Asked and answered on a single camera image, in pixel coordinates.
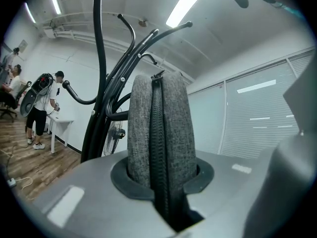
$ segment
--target white desk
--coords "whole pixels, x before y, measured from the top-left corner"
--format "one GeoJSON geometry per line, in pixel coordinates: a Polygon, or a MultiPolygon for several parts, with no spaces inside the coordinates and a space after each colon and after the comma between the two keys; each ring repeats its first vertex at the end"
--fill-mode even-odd
{"type": "Polygon", "coordinates": [[[57,123],[67,123],[67,129],[65,133],[65,147],[67,146],[68,142],[68,136],[70,131],[70,126],[73,123],[74,119],[72,117],[63,116],[62,114],[53,113],[51,115],[48,115],[48,118],[50,119],[49,127],[48,127],[48,134],[50,131],[52,132],[52,140],[51,140],[51,153],[55,152],[54,145],[55,145],[55,132],[56,132],[56,124],[57,123]]]}

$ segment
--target window blind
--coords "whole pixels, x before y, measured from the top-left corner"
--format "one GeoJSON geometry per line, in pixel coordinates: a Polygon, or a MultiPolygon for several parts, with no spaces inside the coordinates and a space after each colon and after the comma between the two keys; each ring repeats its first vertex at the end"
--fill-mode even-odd
{"type": "Polygon", "coordinates": [[[257,158],[298,127],[283,93],[296,77],[285,61],[228,81],[227,117],[221,154],[257,158]]]}
{"type": "Polygon", "coordinates": [[[306,53],[294,56],[289,59],[297,76],[299,76],[307,67],[308,63],[312,59],[314,51],[308,51],[306,53]]]}
{"type": "Polygon", "coordinates": [[[218,153],[223,128],[224,86],[214,86],[188,96],[195,148],[218,153]]]}

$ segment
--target white ceiling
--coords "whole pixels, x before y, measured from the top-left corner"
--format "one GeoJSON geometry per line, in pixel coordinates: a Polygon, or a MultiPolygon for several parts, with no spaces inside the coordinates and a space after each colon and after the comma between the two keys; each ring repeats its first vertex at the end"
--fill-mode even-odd
{"type": "MultiPolygon", "coordinates": [[[[126,43],[130,35],[116,18],[122,13],[134,27],[137,42],[152,29],[160,33],[169,29],[165,22],[178,0],[103,0],[104,36],[126,43]],[[148,26],[138,25],[139,19],[148,20],[148,26]]],[[[59,0],[62,15],[56,18],[51,0],[28,0],[29,8],[39,27],[52,19],[56,26],[66,30],[93,32],[93,0],[59,0]]],[[[202,71],[222,63],[286,28],[300,22],[283,9],[276,9],[262,0],[249,0],[247,9],[234,0],[198,0],[184,17],[192,28],[183,29],[162,39],[149,51],[196,78],[202,71]]]]}

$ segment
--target black zipper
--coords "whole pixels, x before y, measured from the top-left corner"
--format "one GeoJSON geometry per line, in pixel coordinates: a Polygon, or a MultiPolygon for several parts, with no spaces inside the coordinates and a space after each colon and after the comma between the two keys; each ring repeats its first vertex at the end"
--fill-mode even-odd
{"type": "Polygon", "coordinates": [[[152,77],[152,109],[150,122],[150,175],[155,193],[155,208],[169,223],[168,169],[163,117],[162,72],[152,77]]]}

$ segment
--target black chair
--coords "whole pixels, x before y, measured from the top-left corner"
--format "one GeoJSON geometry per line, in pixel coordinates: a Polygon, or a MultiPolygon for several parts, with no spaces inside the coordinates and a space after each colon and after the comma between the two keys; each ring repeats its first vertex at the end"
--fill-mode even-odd
{"type": "Polygon", "coordinates": [[[16,109],[18,107],[18,103],[19,103],[19,99],[22,96],[22,93],[32,85],[31,81],[28,81],[26,83],[25,86],[23,86],[23,88],[20,90],[20,92],[18,93],[18,95],[16,96],[16,98],[14,98],[11,94],[4,92],[4,91],[0,91],[0,102],[3,102],[4,105],[6,106],[6,109],[2,111],[2,114],[0,116],[0,119],[5,115],[8,114],[9,116],[11,116],[12,118],[12,122],[14,122],[14,117],[12,116],[12,114],[15,115],[15,117],[17,117],[17,113],[10,110],[10,108],[12,109],[16,109]]]}

